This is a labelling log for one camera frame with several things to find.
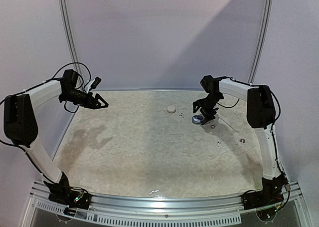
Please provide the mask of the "blue earbud charging case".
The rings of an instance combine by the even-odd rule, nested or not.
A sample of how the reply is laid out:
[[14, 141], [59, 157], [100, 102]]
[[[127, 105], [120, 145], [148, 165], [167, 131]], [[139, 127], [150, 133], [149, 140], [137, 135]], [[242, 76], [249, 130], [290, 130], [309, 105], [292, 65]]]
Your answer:
[[202, 115], [194, 115], [194, 116], [192, 116], [192, 123], [193, 124], [200, 125], [203, 120], [204, 120], [204, 117]]

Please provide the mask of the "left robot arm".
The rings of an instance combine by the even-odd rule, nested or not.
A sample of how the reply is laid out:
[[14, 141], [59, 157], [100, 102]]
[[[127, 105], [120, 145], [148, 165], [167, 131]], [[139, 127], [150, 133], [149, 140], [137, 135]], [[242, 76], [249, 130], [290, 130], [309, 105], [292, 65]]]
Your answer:
[[90, 80], [85, 91], [81, 91], [76, 88], [78, 77], [76, 71], [67, 69], [62, 77], [53, 77], [1, 101], [4, 105], [3, 131], [11, 140], [10, 146], [23, 150], [36, 169], [52, 184], [59, 184], [63, 173], [41, 144], [34, 110], [53, 98], [92, 110], [109, 106], [99, 94], [92, 93], [101, 78]]

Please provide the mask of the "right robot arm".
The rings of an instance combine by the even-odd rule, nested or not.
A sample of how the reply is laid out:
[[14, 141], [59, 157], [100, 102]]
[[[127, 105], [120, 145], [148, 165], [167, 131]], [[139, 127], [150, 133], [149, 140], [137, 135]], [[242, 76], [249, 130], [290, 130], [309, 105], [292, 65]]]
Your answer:
[[232, 77], [204, 76], [200, 84], [207, 96], [192, 104], [192, 112], [203, 116], [202, 125], [215, 119], [217, 104], [224, 95], [246, 102], [246, 118], [254, 129], [261, 149], [263, 178], [274, 180], [281, 175], [275, 137], [276, 108], [272, 92], [267, 85], [252, 85]]

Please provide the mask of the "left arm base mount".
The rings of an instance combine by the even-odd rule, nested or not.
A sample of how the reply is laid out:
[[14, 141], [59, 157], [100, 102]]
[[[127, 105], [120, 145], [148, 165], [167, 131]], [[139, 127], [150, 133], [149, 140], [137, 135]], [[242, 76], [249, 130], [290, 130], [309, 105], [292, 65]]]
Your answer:
[[73, 190], [68, 188], [50, 189], [50, 201], [68, 206], [70, 209], [79, 208], [88, 210], [92, 195], [84, 189]]

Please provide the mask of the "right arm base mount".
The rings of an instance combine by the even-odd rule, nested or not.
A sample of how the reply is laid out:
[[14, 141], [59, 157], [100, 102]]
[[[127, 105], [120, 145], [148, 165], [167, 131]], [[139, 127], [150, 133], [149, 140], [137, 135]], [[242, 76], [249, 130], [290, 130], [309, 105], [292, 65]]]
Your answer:
[[248, 190], [241, 195], [244, 210], [265, 207], [283, 201], [282, 188], [284, 185], [285, 182], [279, 179], [262, 178], [260, 191]]

